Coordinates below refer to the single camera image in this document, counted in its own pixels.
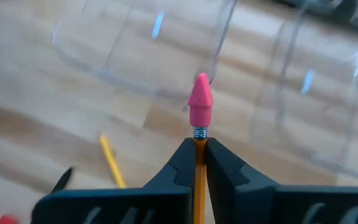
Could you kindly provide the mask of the plain yellow pencil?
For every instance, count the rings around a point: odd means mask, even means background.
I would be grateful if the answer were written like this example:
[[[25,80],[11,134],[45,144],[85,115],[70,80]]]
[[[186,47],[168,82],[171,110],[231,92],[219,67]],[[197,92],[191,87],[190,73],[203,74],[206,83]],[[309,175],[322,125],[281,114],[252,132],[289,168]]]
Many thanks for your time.
[[[127,187],[126,181],[124,180],[124,176],[121,172],[121,169],[119,167],[119,164],[117,163],[114,154],[112,153],[111,144],[109,142],[109,139],[106,135],[100,135],[99,137],[99,143],[101,146],[101,150],[104,154],[104,158],[108,164],[110,173],[115,180],[117,186],[121,189],[124,189]]]

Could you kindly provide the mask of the yellow pencil pink cap eraser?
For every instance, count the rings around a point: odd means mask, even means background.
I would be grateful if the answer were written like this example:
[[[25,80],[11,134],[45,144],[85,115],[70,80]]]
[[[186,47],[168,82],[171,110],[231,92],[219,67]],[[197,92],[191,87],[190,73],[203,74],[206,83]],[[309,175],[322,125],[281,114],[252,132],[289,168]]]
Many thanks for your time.
[[[195,193],[194,224],[205,223],[206,203],[206,143],[208,128],[213,111],[213,95],[209,85],[209,77],[205,73],[197,75],[190,98],[188,100],[190,124],[193,127],[195,144]]]

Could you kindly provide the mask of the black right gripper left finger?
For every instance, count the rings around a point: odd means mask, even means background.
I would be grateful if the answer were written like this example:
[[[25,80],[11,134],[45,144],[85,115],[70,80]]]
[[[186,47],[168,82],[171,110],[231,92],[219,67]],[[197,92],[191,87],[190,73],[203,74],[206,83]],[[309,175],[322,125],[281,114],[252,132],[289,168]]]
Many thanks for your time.
[[[186,138],[143,187],[60,190],[35,204],[31,224],[193,224],[195,160]]]

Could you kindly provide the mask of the red eraser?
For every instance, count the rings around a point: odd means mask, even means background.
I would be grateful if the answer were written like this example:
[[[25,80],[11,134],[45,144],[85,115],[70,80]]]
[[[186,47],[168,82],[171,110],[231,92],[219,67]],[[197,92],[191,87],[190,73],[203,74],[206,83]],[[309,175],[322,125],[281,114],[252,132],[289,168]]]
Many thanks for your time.
[[[12,215],[2,215],[0,217],[0,224],[20,224],[17,217]]]

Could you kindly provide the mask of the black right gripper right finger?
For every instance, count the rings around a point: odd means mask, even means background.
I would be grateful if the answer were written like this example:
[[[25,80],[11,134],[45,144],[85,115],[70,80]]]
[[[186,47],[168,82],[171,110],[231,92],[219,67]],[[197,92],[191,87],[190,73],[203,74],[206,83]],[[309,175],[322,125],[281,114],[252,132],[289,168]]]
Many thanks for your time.
[[[215,138],[206,168],[216,224],[358,224],[358,187],[279,184]]]

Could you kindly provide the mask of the black pen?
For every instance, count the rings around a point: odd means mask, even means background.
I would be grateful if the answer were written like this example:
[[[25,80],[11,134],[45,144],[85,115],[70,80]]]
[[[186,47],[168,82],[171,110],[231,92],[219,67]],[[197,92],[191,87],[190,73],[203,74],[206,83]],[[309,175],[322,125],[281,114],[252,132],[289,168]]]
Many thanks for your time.
[[[55,192],[59,191],[59,190],[63,190],[66,188],[66,186],[68,185],[72,172],[74,170],[74,167],[70,166],[64,173],[63,175],[60,177],[60,179],[58,180],[58,182],[56,183],[56,185],[53,187],[51,194],[54,194]]]

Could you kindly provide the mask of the clear plastic bin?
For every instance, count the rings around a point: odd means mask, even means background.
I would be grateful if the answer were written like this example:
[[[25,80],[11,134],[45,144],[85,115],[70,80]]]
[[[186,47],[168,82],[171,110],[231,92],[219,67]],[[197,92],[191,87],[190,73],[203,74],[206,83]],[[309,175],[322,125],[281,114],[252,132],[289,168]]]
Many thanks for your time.
[[[358,29],[295,9],[275,34],[250,138],[358,184]]]
[[[186,100],[210,80],[237,0],[85,0],[56,23],[52,44],[67,64],[114,85]]]

